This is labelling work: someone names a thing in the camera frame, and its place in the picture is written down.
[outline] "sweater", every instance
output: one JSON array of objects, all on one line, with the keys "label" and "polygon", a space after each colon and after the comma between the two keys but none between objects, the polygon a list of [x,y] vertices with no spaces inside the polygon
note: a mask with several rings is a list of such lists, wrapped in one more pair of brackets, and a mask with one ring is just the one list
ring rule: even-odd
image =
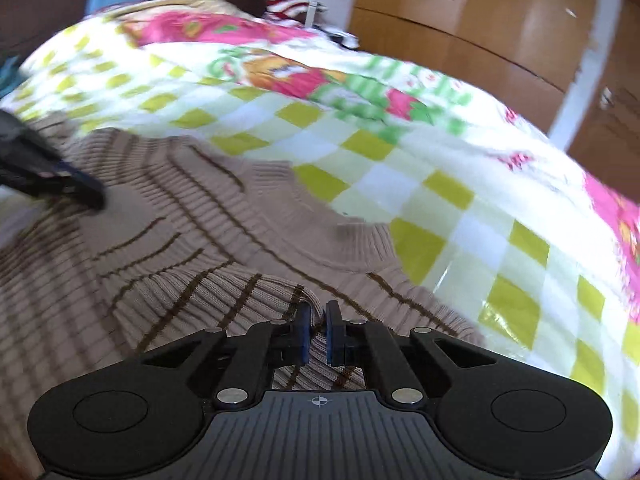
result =
[{"label": "sweater", "polygon": [[204,328],[241,335],[312,305],[307,366],[275,388],[363,388],[356,368],[326,363],[324,305],[407,335],[428,326],[479,342],[476,329],[410,283],[388,226],[332,211],[286,162],[229,157],[192,137],[36,124],[66,160],[106,186],[106,208],[68,199],[0,251],[0,449],[40,465],[26,417],[48,389]]}]

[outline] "brown stripe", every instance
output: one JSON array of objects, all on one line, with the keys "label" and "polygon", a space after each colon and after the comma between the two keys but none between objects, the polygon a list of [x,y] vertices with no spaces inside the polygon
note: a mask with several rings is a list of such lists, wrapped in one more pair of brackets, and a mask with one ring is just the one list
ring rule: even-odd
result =
[{"label": "brown stripe", "polygon": [[204,251],[204,249],[200,248],[197,251],[195,251],[191,256],[187,256],[181,262],[178,262],[178,263],[170,265],[170,266],[163,267],[160,270],[156,270],[156,272],[150,272],[150,273],[145,274],[143,276],[139,276],[137,278],[133,278],[132,280],[129,280],[129,282],[127,282],[127,284],[124,285],[118,291],[118,293],[115,295],[115,297],[111,301],[111,305],[109,306],[109,311],[111,312],[111,311],[113,311],[113,309],[116,308],[116,303],[118,303],[122,298],[124,298],[124,295],[127,292],[129,292],[133,288],[133,286],[136,285],[136,283],[141,282],[142,280],[148,280],[149,278],[152,278],[154,276],[159,276],[163,272],[167,272],[168,270],[175,269],[176,267],[181,267],[183,265],[186,265],[186,264],[192,262],[193,260],[195,260],[198,256],[200,256],[203,251]]},{"label": "brown stripe", "polygon": [[225,317],[223,317],[222,321],[220,321],[220,323],[218,324],[220,328],[222,328],[223,330],[226,330],[226,327],[228,327],[231,324],[231,322],[236,318],[236,316],[238,315],[238,312],[240,312],[242,307],[244,307],[246,300],[249,299],[249,296],[254,291],[256,283],[260,281],[261,277],[262,277],[261,274],[254,274],[249,279],[247,284],[244,286],[244,289],[242,290],[240,297],[234,303],[234,306],[231,308],[229,312],[225,314]]},{"label": "brown stripe", "polygon": [[332,390],[343,390],[344,385],[351,379],[351,374],[355,371],[355,366],[345,366],[342,371],[335,378],[334,384],[332,384]]},{"label": "brown stripe", "polygon": [[199,156],[202,160],[204,160],[205,162],[208,162],[209,164],[211,164],[217,170],[222,171],[222,173],[224,173],[231,180],[233,180],[236,183],[236,186],[238,186],[240,188],[240,191],[242,191],[244,193],[244,189],[245,189],[244,188],[244,182],[242,182],[242,180],[240,180],[237,176],[235,176],[235,174],[233,174],[231,171],[229,171],[227,168],[225,168],[221,164],[217,163],[215,160],[213,160],[206,153],[201,152],[196,146],[189,146],[189,148],[193,153],[195,153],[197,156]]},{"label": "brown stripe", "polygon": [[129,156],[133,151],[133,148],[138,145],[140,142],[140,138],[136,135],[129,136],[129,140],[127,141],[127,145],[122,150],[122,156],[120,157],[120,161],[118,163],[118,169],[116,170],[116,182],[119,184],[123,184],[125,180],[125,168],[127,161],[129,160]]},{"label": "brown stripe", "polygon": [[429,312],[420,303],[416,303],[414,300],[411,300],[410,298],[406,298],[406,297],[402,296],[401,294],[398,294],[396,291],[394,291],[393,288],[391,287],[391,285],[389,285],[382,276],[376,274],[375,272],[368,272],[367,276],[370,279],[372,279],[374,282],[376,282],[380,286],[380,288],[382,290],[384,290],[389,296],[391,296],[395,300],[398,300],[401,304],[405,304],[405,305],[409,306],[409,308],[412,308],[413,310],[416,310],[417,312],[420,313],[421,316],[424,316],[427,319],[429,319],[430,321],[433,321],[435,324],[437,324],[442,329],[443,332],[447,332],[447,333],[449,333],[449,334],[451,334],[453,336],[458,334],[449,325],[444,323],[443,320],[441,320],[439,317],[437,317],[432,312]]},{"label": "brown stripe", "polygon": [[293,386],[295,386],[299,375],[300,375],[300,367],[296,366],[295,368],[293,368],[293,371],[291,373],[291,377],[289,377],[289,380],[287,381],[287,384],[284,385],[284,389],[285,390],[293,390]]},{"label": "brown stripe", "polygon": [[[64,223],[69,225],[70,229],[75,227],[75,222],[73,222],[72,224],[72,221],[68,217],[64,217],[63,221]],[[76,243],[72,245],[69,253],[73,261],[73,266],[77,270],[78,275],[81,279],[80,288],[84,290],[86,296],[90,298],[92,304],[100,305],[100,311],[104,312],[104,299],[100,294],[100,286],[98,284],[98,281],[89,272],[92,267],[90,259],[86,257],[88,254],[88,250],[85,248],[85,243],[84,240],[82,240],[81,235],[77,230],[74,231],[76,233]],[[128,357],[132,354],[132,348],[127,342],[124,330],[122,329],[122,325],[117,322],[113,316],[110,316],[110,314],[107,312],[103,316],[101,316],[97,322],[100,324],[104,333],[107,334],[106,338],[109,339],[114,349],[118,349],[125,357]],[[95,352],[92,352],[92,362],[98,363],[100,359],[105,357],[110,351],[111,349],[107,348],[103,350],[100,355],[96,355]]]},{"label": "brown stripe", "polygon": [[[20,335],[24,333],[22,330],[24,327],[24,321],[20,319],[20,314],[22,313],[22,311],[29,308],[33,309],[33,311],[37,310],[38,297],[35,288],[28,285],[28,283],[33,283],[33,281],[29,279],[31,269],[27,265],[28,264],[21,259],[18,259],[16,261],[16,268],[18,269],[18,272],[21,273],[24,280],[24,285],[21,288],[24,289],[25,296],[21,300],[16,299],[16,295],[20,292],[20,290],[17,290],[17,287],[0,287],[0,301],[2,301],[2,309],[7,313],[6,318],[2,320],[2,325],[11,335]],[[47,359],[47,365],[53,368],[56,365],[56,362],[53,357],[55,354],[49,352],[50,348],[52,347],[50,343],[50,333],[44,331],[42,337],[40,338],[40,341],[42,341],[42,343],[47,346],[44,355]],[[21,376],[28,382],[29,389],[32,392],[36,392],[36,394],[39,394],[41,389],[39,387],[39,379],[36,374],[30,373],[30,371],[27,370],[30,364],[30,359],[27,352],[28,349],[25,347],[25,345],[22,344],[22,341],[12,341],[12,348],[15,349],[15,352],[17,353],[16,357],[14,358],[14,362],[18,362],[19,369],[21,370]],[[6,370],[8,370],[12,366],[11,362],[8,363],[6,361],[7,360],[2,363],[3,375],[4,373],[6,373]],[[56,380],[60,381],[59,373],[56,373],[54,376]],[[12,413],[22,413],[20,395],[16,394],[14,392],[14,389],[11,387],[6,388],[6,397],[3,401],[3,404],[4,407],[9,408]]]},{"label": "brown stripe", "polygon": [[[295,272],[297,275],[301,276],[302,278],[304,278],[308,282],[314,283],[315,285],[319,286],[323,290],[326,290],[327,292],[330,292],[336,298],[339,298],[340,300],[343,300],[344,303],[348,304],[353,310],[355,310],[362,317],[365,317],[369,321],[379,321],[379,319],[377,317],[372,316],[367,310],[365,310],[360,304],[358,304],[357,301],[353,300],[352,298],[350,298],[349,296],[347,296],[343,292],[340,292],[335,287],[333,287],[333,286],[331,286],[331,285],[329,285],[327,283],[321,282],[320,280],[317,280],[316,278],[314,278],[313,276],[310,276],[306,272],[303,272],[302,270],[297,269],[296,267],[292,266],[289,262],[287,262],[287,261],[283,260],[281,257],[279,257],[275,252],[273,252],[269,248],[267,248],[260,240],[258,240],[258,238],[255,237],[254,234],[252,234],[251,232],[249,232],[247,229],[244,228],[244,226],[226,209],[226,207],[224,207],[222,205],[222,203],[220,203],[220,201],[217,199],[217,197],[215,195],[213,195],[212,192],[210,192],[208,189],[206,189],[201,183],[199,183],[197,180],[195,180],[187,171],[185,171],[180,165],[178,165],[178,163],[175,161],[175,159],[173,158],[173,156],[171,154],[168,155],[168,160],[169,160],[169,163],[174,167],[174,169],[176,171],[178,171],[181,175],[183,175],[186,179],[188,179],[194,186],[197,186],[201,190],[201,192],[203,192],[204,194],[207,195],[207,197],[209,197],[211,200],[213,200],[213,202],[216,203],[216,205],[229,218],[229,220],[231,220],[231,222],[236,227],[242,229],[242,231],[244,231],[245,234],[249,238],[251,238],[251,240],[255,244],[259,245],[264,252],[266,252],[267,254],[270,254],[275,260],[277,260],[278,262],[283,264],[285,267],[287,267],[287,269],[291,270],[292,272]],[[174,200],[180,206],[182,206],[180,204],[180,202],[177,201],[177,198],[174,197]],[[203,234],[206,234],[207,236],[209,235],[208,232],[201,225],[196,223],[196,227]],[[389,330],[391,330],[392,333],[396,334],[396,332],[394,332],[393,329],[389,328]]]},{"label": "brown stripe", "polygon": [[160,247],[159,249],[156,249],[155,251],[153,251],[151,254],[147,254],[146,256],[142,256],[141,258],[138,258],[137,260],[133,260],[132,262],[129,262],[127,265],[118,267],[117,269],[113,269],[110,270],[109,272],[107,272],[106,274],[100,274],[99,277],[104,279],[104,278],[108,278],[109,276],[113,276],[114,274],[119,274],[121,273],[123,270],[127,270],[130,269],[133,266],[139,265],[142,262],[146,262],[147,260],[150,260],[152,258],[155,258],[156,256],[158,256],[158,254],[162,254],[164,253],[169,247],[171,247],[174,242],[180,238],[181,233],[176,233],[175,235],[173,235],[171,238],[169,238],[163,245],[162,247]]},{"label": "brown stripe", "polygon": [[[57,213],[62,213],[65,210],[65,207],[60,206],[56,207],[55,209]],[[44,254],[54,254],[51,251],[51,243],[53,240],[57,240],[60,236],[60,233],[65,229],[65,225],[60,222],[60,218],[62,217],[63,215],[60,214],[60,216],[58,217],[59,227],[53,234],[50,231],[45,232],[43,230],[38,231],[38,233],[36,234],[35,243],[42,247]],[[67,255],[68,257],[68,247],[64,249],[64,253],[66,253],[65,255]],[[54,264],[52,258],[44,258],[44,267],[52,285],[52,300],[60,306],[60,316],[64,319],[64,330],[68,334],[71,334],[74,331],[73,328],[75,325],[75,319],[72,314],[72,304],[69,301],[68,297],[63,295],[63,288],[60,280],[60,269],[62,269],[64,266],[61,265],[61,262],[57,262],[57,264]],[[78,357],[79,359],[79,363],[82,367],[82,373],[85,374],[89,371],[92,371],[92,364],[89,361],[88,355],[86,354],[86,345],[84,344],[82,339],[80,337],[70,336],[68,338],[68,341],[71,342],[74,348],[74,356]]]},{"label": "brown stripe", "polygon": [[202,283],[202,280],[204,280],[212,272],[215,272],[216,270],[220,270],[223,267],[228,266],[230,263],[231,262],[227,260],[225,263],[218,265],[217,267],[211,267],[210,269],[205,269],[202,272],[198,273],[187,284],[187,286],[184,288],[184,290],[182,291],[178,299],[175,300],[174,306],[172,306],[164,314],[164,316],[162,316],[160,320],[157,323],[155,323],[155,325],[153,325],[151,329],[149,329],[149,332],[147,332],[142,337],[142,339],[140,340],[140,343],[138,343],[138,345],[136,346],[136,352],[144,352],[146,347],[148,347],[151,344],[151,342],[158,336],[158,334],[162,332],[162,330],[164,330],[164,328],[169,323],[171,323],[172,319],[176,317],[182,309],[184,309],[187,303],[189,303],[189,300],[191,299],[191,296],[195,292],[196,288],[198,288],[200,283]]},{"label": "brown stripe", "polygon": [[[72,336],[72,337],[79,337],[79,338],[82,338],[82,334],[86,334],[86,332],[85,332],[85,331],[86,331],[86,330],[91,330],[91,329],[95,326],[95,324],[96,324],[96,323],[93,323],[93,324],[91,324],[91,325],[89,325],[89,326],[85,326],[85,327],[83,327],[83,329],[82,329],[82,330],[77,330],[77,331],[75,331],[75,332],[71,333],[71,334],[70,334],[70,336]],[[101,337],[101,338],[100,338],[100,339],[98,339],[97,341],[93,342],[93,343],[92,343],[92,345],[94,345],[94,346],[95,346],[95,348],[102,348],[101,343],[103,343],[103,342],[104,342],[104,341],[106,341],[107,339],[113,340],[113,335],[114,335],[114,333],[115,333],[116,331],[118,331],[118,332],[119,332],[119,331],[120,331],[120,328],[112,329],[110,332],[108,332],[107,334],[105,334],[103,337]],[[56,352],[56,351],[57,351],[61,346],[64,346],[65,344],[68,344],[68,340],[67,340],[67,339],[62,339],[61,341],[57,342],[54,346],[52,346],[52,348],[51,348],[52,355],[53,355],[53,354],[55,354],[55,352]],[[124,352],[124,354],[127,354],[127,352],[129,351],[129,348],[130,348],[130,347],[129,347],[129,348],[127,348],[127,347],[129,347],[129,344],[128,344],[128,343],[125,343],[125,346],[123,346],[122,348],[120,348],[120,351],[121,351],[121,352]],[[97,361],[99,362],[101,358],[103,358],[105,355],[108,355],[108,354],[109,354],[109,352],[111,352],[111,351],[113,351],[113,348],[109,348],[109,350],[108,350],[108,352],[107,352],[106,354],[103,354],[103,355],[101,355],[99,358],[97,358]],[[14,360],[14,361],[9,362],[9,363],[8,363],[8,365],[7,365],[7,367],[11,366],[11,365],[12,365],[14,362],[16,362],[17,360],[18,360],[18,359],[16,359],[16,360]],[[36,377],[41,381],[41,382],[39,382],[39,383],[38,383],[38,385],[37,385],[36,389],[34,389],[34,390],[33,390],[33,391],[36,393],[36,396],[37,396],[37,397],[39,397],[41,394],[44,394],[44,393],[47,391],[47,389],[49,388],[49,386],[47,386],[47,383],[49,383],[49,380],[48,380],[49,378],[54,378],[54,380],[55,380],[55,381],[56,381],[56,383],[58,383],[58,384],[59,384],[59,383],[63,383],[63,382],[65,382],[66,380],[68,380],[68,377],[65,377],[64,375],[62,375],[62,378],[60,378],[60,377],[56,378],[56,376],[55,376],[55,372],[62,372],[62,370],[61,370],[61,368],[60,368],[61,364],[62,364],[62,363],[60,363],[60,362],[59,362],[59,363],[58,363],[58,366],[56,366],[56,368],[55,368],[55,369],[50,368],[50,369],[46,370],[46,373],[47,373],[47,374],[49,374],[49,376],[48,376],[48,377],[47,377],[47,376],[43,376],[43,372],[42,372],[42,370],[41,370],[42,362],[35,362],[35,363],[30,362],[30,364],[29,364],[28,366],[23,365],[23,366],[21,367],[21,371],[20,371],[20,373],[21,373],[21,374],[26,374],[26,373],[31,373],[31,372],[32,372],[32,373],[33,373],[34,375],[36,375]],[[20,410],[21,410],[21,407],[20,407],[20,405],[18,404],[18,405],[17,405],[17,407],[16,407],[16,409],[15,409],[15,412],[14,412],[14,413],[20,413]]]},{"label": "brown stripe", "polygon": [[293,315],[296,313],[296,309],[298,307],[298,303],[300,303],[300,298],[302,298],[302,293],[305,291],[305,287],[302,285],[296,285],[296,288],[293,289],[293,294],[291,295],[291,301],[289,301],[289,307],[287,311],[282,316],[282,319],[286,319],[287,321],[293,318]]},{"label": "brown stripe", "polygon": [[131,245],[133,242],[135,242],[136,240],[140,240],[140,238],[142,238],[144,235],[146,235],[149,231],[151,231],[151,229],[153,229],[154,227],[156,227],[156,225],[158,225],[162,220],[166,220],[165,216],[159,216],[158,218],[155,218],[151,224],[149,224],[148,226],[146,226],[144,229],[142,229],[142,231],[140,231],[137,235],[129,238],[129,240],[118,244],[118,245],[114,245],[113,247],[110,247],[98,254],[96,254],[92,260],[96,261],[98,260],[98,258],[101,258],[103,256],[106,256],[107,254],[111,254],[114,253],[115,251],[119,251],[120,249],[123,249],[124,247]]},{"label": "brown stripe", "polygon": [[172,200],[172,202],[175,203],[175,205],[177,205],[180,208],[180,210],[189,219],[189,221],[193,225],[195,225],[196,229],[200,231],[200,233],[207,239],[207,242],[213,245],[225,258],[232,259],[231,254],[222,245],[220,245],[220,243],[213,236],[211,236],[211,234],[209,234],[209,232],[203,227],[202,224],[200,224],[200,222],[198,222],[197,218],[193,216],[191,211],[187,209],[187,207],[180,201],[180,199],[177,196],[175,196],[174,193],[171,192],[171,190],[169,190],[168,188],[160,184],[160,182],[158,182],[158,179],[151,173],[151,167],[149,166],[146,167],[145,176],[156,187],[158,187],[160,191],[162,191],[165,195],[167,195]]},{"label": "brown stripe", "polygon": [[28,238],[33,236],[34,232],[40,227],[44,222],[51,220],[55,215],[55,211],[53,211],[53,206],[56,205],[58,201],[49,200],[46,202],[47,210],[44,211],[41,216],[33,222],[30,226],[25,228],[23,231],[20,231],[17,235],[15,235],[13,243],[7,245],[6,247],[0,250],[0,262],[1,264],[6,263],[6,257],[10,256],[12,253],[17,251],[20,247],[20,244],[26,243],[29,241]]},{"label": "brown stripe", "polygon": [[100,156],[98,161],[96,162],[92,173],[100,174],[100,170],[102,169],[104,163],[107,160],[107,156],[109,155],[109,151],[113,146],[113,143],[116,141],[117,133],[115,130],[109,130],[109,140],[104,143],[104,147],[100,152]]}]

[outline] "pink flower print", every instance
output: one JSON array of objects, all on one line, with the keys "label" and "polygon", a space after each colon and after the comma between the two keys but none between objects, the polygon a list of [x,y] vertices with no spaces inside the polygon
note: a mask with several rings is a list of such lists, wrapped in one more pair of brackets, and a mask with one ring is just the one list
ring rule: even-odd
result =
[{"label": "pink flower print", "polygon": [[515,124],[518,119],[518,114],[509,107],[504,109],[504,120],[509,124]]},{"label": "pink flower print", "polygon": [[509,171],[522,170],[525,164],[535,160],[533,156],[522,152],[514,152],[511,155],[497,155],[495,158],[509,168]]},{"label": "pink flower print", "polygon": [[395,88],[389,90],[386,94],[386,98],[389,100],[389,106],[386,111],[397,117],[410,120],[409,112],[411,111],[411,104],[418,99],[411,97]]},{"label": "pink flower print", "polygon": [[231,63],[225,63],[225,65],[223,66],[223,70],[225,71],[225,74],[231,76],[231,77],[235,77],[236,73],[234,72],[233,67],[231,66]]},{"label": "pink flower print", "polygon": [[321,85],[328,83],[319,68],[305,69],[300,66],[286,67],[289,73],[283,73],[278,69],[273,73],[271,90],[284,95],[308,99],[308,97]]}]

